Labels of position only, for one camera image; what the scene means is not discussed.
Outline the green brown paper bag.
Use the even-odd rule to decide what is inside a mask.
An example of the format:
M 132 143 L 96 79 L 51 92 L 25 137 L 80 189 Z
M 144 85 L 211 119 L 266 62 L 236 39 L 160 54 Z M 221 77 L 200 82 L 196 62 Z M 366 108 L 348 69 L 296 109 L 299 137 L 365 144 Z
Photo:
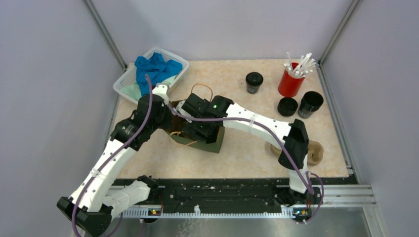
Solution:
M 226 109 L 232 103 L 232 100 L 220 95 L 212 95 L 210 100 L 207 100 L 191 92 L 188 98 L 184 100 L 169 102 L 171 108 L 189 119 L 172 114 L 171 128 L 167 129 L 166 133 L 171 140 L 180 145 L 190 146 L 201 151 L 219 153 L 225 133 L 222 122 L 202 122 L 190 118 L 221 118 L 226 115 Z

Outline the black coffee cup lid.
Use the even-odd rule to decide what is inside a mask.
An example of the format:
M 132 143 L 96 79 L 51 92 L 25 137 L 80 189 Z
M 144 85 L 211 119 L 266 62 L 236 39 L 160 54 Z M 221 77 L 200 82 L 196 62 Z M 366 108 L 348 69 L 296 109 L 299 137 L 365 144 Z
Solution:
M 260 86 L 263 83 L 263 76 L 258 72 L 251 72 L 246 75 L 246 83 L 251 86 Z

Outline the stack of black lids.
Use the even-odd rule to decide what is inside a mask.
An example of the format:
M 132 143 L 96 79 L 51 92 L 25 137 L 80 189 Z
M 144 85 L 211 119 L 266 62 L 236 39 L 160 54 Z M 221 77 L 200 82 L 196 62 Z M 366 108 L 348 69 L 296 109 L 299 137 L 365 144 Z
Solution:
M 298 103 L 295 99 L 291 97 L 284 97 L 279 101 L 277 111 L 284 117 L 290 117 L 296 112 L 297 108 Z

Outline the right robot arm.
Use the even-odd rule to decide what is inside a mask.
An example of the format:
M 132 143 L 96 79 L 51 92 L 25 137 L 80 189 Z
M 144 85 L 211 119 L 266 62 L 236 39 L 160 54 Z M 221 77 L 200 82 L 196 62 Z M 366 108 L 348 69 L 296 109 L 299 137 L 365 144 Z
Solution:
M 188 121 L 187 133 L 195 140 L 202 141 L 210 129 L 222 126 L 246 132 L 280 149 L 278 162 L 289 172 L 291 200 L 304 203 L 314 193 L 308 180 L 309 137 L 303 121 L 271 119 L 220 95 L 208 101 L 192 93 L 173 111 Z

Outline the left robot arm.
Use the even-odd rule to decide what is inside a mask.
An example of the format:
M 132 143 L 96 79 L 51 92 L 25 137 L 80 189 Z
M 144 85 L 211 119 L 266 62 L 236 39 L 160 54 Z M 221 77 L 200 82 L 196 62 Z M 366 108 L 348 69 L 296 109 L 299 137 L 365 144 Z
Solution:
M 144 201 L 153 204 L 158 199 L 155 181 L 141 176 L 122 190 L 111 195 L 109 189 L 125 164 L 147 142 L 157 129 L 171 126 L 168 96 L 148 94 L 140 98 L 137 109 L 120 121 L 106 144 L 105 150 L 85 180 L 69 197 L 57 202 L 59 210 L 72 222 L 74 235 L 79 230 L 98 237 L 105 233 L 112 220 Z

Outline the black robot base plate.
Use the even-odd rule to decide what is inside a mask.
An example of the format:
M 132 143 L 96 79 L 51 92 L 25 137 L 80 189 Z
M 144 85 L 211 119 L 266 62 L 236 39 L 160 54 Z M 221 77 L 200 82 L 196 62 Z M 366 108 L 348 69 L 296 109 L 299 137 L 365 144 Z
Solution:
M 286 207 L 314 207 L 321 192 L 298 193 L 287 178 L 256 179 L 158 179 L 149 197 L 140 205 L 157 205 L 164 214 L 192 213 L 198 206 L 203 214 L 279 213 Z

